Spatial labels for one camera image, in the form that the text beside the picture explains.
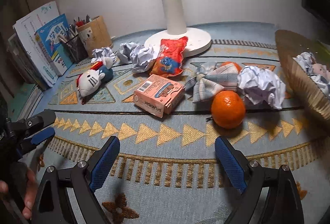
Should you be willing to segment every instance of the screw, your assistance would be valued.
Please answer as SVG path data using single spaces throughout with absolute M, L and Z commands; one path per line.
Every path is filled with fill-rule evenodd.
M 250 161 L 250 166 L 257 167 L 259 164 L 257 161 Z
M 80 161 L 79 163 L 78 163 L 78 167 L 79 168 L 83 168 L 83 167 L 85 167 L 86 166 L 86 162 L 85 161 Z
M 47 172 L 48 173 L 51 173 L 51 172 L 53 172 L 54 171 L 54 167 L 53 166 L 49 166 L 48 168 L 47 168 Z
M 290 167 L 288 165 L 282 165 L 282 169 L 284 171 L 290 171 Z

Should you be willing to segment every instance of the orange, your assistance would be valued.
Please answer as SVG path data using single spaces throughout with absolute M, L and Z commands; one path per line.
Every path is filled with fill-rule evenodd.
M 238 72 L 240 72 L 242 70 L 242 68 L 240 67 L 240 65 L 238 65 L 236 62 L 231 62 L 231 61 L 227 61 L 227 62 L 222 63 L 220 67 L 222 67 L 224 65 L 227 65 L 229 63 L 233 63 L 235 65 L 235 67 L 237 68 Z
M 211 114 L 217 125 L 231 129 L 240 125 L 245 116 L 245 105 L 234 91 L 216 94 L 211 106 Z

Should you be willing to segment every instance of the human hand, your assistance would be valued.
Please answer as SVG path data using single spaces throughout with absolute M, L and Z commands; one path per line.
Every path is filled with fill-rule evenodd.
M 26 176 L 28 181 L 26 183 L 26 192 L 24 197 L 25 208 L 23 209 L 22 214 L 26 219 L 30 219 L 32 216 L 32 207 L 34 204 L 34 200 L 36 199 L 38 186 L 34 172 L 31 169 L 28 168 Z M 4 181 L 0 181 L 0 192 L 7 193 L 8 190 L 9 189 L 7 183 Z

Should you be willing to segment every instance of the white round lamp base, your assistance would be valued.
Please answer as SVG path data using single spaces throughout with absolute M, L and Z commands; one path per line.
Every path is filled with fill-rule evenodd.
M 158 32 L 146 40 L 145 47 L 154 46 L 158 49 L 160 48 L 161 39 L 179 39 L 184 36 L 188 37 L 188 43 L 183 52 L 184 57 L 200 54 L 211 46 L 211 35 L 208 32 L 196 28 L 187 28 L 187 32 L 180 35 L 168 34 L 167 30 Z

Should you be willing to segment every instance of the plaid bow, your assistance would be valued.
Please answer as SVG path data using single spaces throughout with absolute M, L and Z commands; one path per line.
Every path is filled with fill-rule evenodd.
M 203 63 L 187 78 L 185 89 L 193 88 L 193 103 L 206 101 L 220 91 L 236 91 L 237 76 L 237 68 L 232 63 L 219 68 L 215 62 Z

